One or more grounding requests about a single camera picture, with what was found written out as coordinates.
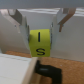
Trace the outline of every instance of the brown table surface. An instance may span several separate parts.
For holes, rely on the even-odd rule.
[[[30,54],[7,51],[6,54],[31,57]],[[43,57],[42,64],[52,65],[62,69],[63,84],[84,84],[84,62]],[[42,76],[40,84],[51,84],[51,78]]]

